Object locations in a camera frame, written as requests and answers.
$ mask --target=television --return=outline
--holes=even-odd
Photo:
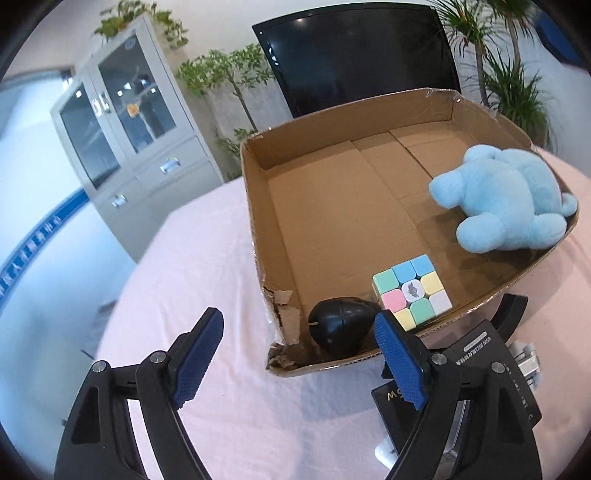
[[[460,91],[441,21],[427,5],[336,5],[252,28],[294,117],[422,87]]]

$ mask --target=plush toy ear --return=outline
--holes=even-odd
[[[499,153],[501,153],[501,150],[491,145],[474,145],[466,150],[466,153],[464,154],[464,163],[481,160],[483,158],[494,160]]]
[[[465,192],[462,174],[456,169],[438,175],[429,183],[429,192],[433,200],[443,208],[457,207]]]

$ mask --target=metal cabinet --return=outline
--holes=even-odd
[[[215,139],[205,140],[164,45],[148,16],[136,19],[78,69],[51,112],[83,187],[136,261],[172,210],[223,183]]]

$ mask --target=screw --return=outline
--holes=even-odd
[[[496,374],[501,374],[505,371],[505,365],[499,362],[493,362],[491,365],[492,371]]]
[[[95,373],[100,373],[105,368],[107,368],[107,362],[105,362],[104,360],[99,360],[98,362],[92,364],[92,371]]]
[[[150,355],[150,361],[153,364],[159,364],[164,362],[164,360],[166,359],[166,352],[163,352],[162,350],[158,350],[157,352],[152,353],[152,355]]]
[[[447,357],[442,353],[434,353],[431,356],[431,361],[435,365],[445,365],[447,363]]]

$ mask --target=table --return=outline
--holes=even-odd
[[[591,429],[591,181],[543,153],[578,197],[573,233],[511,288],[530,298],[514,337],[534,342],[543,381],[543,419],[534,428],[544,478],[554,479]],[[498,302],[437,332],[448,345]],[[268,322],[259,290],[246,194],[235,180],[173,212],[129,279],[99,358],[113,367],[167,349],[206,307],[225,333],[195,400],[180,416],[214,480],[380,479],[374,457],[386,436],[371,389],[384,383],[381,357],[295,378],[266,372]],[[132,422],[146,472],[162,478],[137,402]]]

